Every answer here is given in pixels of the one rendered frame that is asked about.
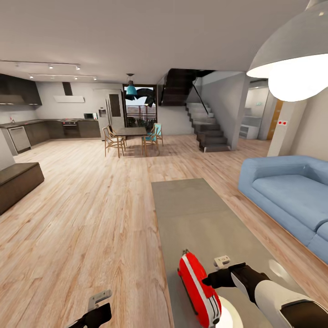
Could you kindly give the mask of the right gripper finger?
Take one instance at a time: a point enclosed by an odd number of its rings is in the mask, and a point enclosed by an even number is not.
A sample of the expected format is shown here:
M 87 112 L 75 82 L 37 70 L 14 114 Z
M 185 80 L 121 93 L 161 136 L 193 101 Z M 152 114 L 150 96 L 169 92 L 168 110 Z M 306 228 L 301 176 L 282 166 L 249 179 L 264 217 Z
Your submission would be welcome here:
M 209 276 L 207 276 L 207 278 L 202 280 L 203 284 L 207 285 L 207 286 L 211 286 L 211 282 L 210 282 L 210 278 Z

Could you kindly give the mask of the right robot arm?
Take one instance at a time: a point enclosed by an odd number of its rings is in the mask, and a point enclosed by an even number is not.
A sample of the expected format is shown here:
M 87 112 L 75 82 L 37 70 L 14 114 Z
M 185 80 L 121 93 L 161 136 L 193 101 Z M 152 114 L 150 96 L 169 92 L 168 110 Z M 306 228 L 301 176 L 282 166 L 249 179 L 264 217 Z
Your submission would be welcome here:
M 245 265 L 245 261 L 229 266 L 228 256 L 214 259 L 216 272 L 203 279 L 203 284 L 237 287 L 265 315 L 274 328 L 328 328 L 328 311 L 313 299 L 294 292 L 270 280 Z

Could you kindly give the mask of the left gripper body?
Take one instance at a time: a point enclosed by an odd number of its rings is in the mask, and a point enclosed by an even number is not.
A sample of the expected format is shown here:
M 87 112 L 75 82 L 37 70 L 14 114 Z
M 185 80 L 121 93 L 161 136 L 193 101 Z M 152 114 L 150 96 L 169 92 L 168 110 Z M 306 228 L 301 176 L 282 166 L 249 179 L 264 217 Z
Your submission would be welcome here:
M 110 321 L 112 318 L 110 303 L 96 308 L 82 317 L 92 316 L 95 320 L 95 328 L 99 328 L 101 324 Z

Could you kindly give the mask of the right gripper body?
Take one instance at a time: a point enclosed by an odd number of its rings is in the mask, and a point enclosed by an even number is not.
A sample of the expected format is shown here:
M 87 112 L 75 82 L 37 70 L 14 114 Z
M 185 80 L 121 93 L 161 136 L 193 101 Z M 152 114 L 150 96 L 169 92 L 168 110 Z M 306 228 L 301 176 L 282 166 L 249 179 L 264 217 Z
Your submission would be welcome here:
M 225 280 L 225 270 L 226 269 L 224 268 L 208 275 L 213 289 L 217 289 L 220 287 L 231 287 Z

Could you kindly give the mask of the radio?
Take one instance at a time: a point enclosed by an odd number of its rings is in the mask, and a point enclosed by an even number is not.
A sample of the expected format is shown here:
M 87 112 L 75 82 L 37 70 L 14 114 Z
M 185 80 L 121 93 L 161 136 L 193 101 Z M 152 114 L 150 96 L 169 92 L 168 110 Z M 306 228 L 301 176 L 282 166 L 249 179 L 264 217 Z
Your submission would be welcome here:
M 202 280 L 207 278 L 207 274 L 197 257 L 183 251 L 177 271 L 201 325 L 210 328 L 218 324 L 222 310 L 221 302 L 212 286 L 203 284 Z

